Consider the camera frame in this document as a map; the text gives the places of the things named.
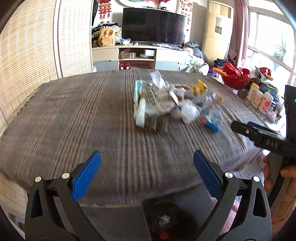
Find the television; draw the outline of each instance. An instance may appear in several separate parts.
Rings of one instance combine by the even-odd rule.
[[[124,8],[122,37],[137,42],[181,46],[185,38],[186,17],[151,8]]]

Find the brown tablecloth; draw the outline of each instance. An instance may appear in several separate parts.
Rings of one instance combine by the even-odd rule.
[[[132,68],[63,78],[40,87],[8,127],[0,143],[0,169],[26,190],[34,178],[71,172],[97,150],[102,166],[82,203],[138,201],[180,191],[201,182],[192,163],[201,149],[226,171],[239,170],[260,149],[231,131],[233,120],[264,125],[259,116],[229,87],[193,73],[161,71],[171,83],[201,79],[224,98],[221,131],[214,133],[199,120],[169,122],[161,137],[139,129],[133,119],[136,79],[149,80],[151,70]]]

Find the metal screw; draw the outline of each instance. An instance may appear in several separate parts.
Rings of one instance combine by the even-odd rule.
[[[36,177],[35,178],[35,182],[40,182],[41,181],[41,177]]]
[[[69,178],[69,176],[70,176],[70,174],[67,173],[67,172],[65,172],[65,173],[62,175],[62,178],[63,178],[63,179],[67,179],[67,178]]]
[[[227,178],[233,178],[233,174],[231,172],[226,172],[225,177]]]
[[[257,177],[257,176],[254,176],[253,179],[254,179],[255,182],[260,182],[260,178]]]

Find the orange handle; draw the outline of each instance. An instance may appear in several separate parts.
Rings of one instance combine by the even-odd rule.
[[[217,69],[215,67],[213,67],[213,71],[215,71],[216,73],[218,74],[221,74],[222,76],[227,76],[227,74],[225,72],[223,72],[222,70],[220,69]]]

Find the tv cabinet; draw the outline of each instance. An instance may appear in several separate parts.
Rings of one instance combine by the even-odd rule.
[[[129,48],[131,49],[130,52],[136,52],[136,57],[119,59],[119,53]],[[143,49],[155,50],[155,56],[153,58],[140,57]],[[142,69],[179,71],[180,67],[185,66],[190,57],[188,51],[171,50],[151,45],[115,45],[92,48],[92,58],[97,71],[118,70],[121,63],[129,63],[131,66]]]

